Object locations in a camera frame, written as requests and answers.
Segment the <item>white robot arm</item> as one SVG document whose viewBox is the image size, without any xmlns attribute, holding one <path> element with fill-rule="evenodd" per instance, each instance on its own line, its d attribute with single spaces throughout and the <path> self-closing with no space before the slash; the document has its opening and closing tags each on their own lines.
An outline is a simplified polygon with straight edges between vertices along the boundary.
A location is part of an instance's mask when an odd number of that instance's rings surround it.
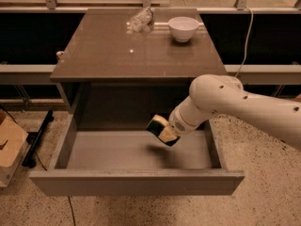
<svg viewBox="0 0 301 226">
<path fill-rule="evenodd" d="M 189 95 L 163 123 L 158 138 L 173 145 L 203 122 L 226 114 L 245 121 L 297 150 L 301 149 L 301 104 L 246 92 L 235 77 L 201 75 Z"/>
</svg>

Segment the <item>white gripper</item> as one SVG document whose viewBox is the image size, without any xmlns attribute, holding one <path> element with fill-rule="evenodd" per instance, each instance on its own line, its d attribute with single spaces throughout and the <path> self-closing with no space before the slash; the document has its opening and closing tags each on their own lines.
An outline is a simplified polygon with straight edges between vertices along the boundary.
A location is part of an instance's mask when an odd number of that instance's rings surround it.
<svg viewBox="0 0 301 226">
<path fill-rule="evenodd" d="M 187 123 L 180 114 L 180 109 L 176 107 L 169 115 L 168 122 L 171 127 L 165 127 L 158 138 L 167 146 L 173 146 L 180 137 L 193 132 L 196 127 Z"/>
</svg>

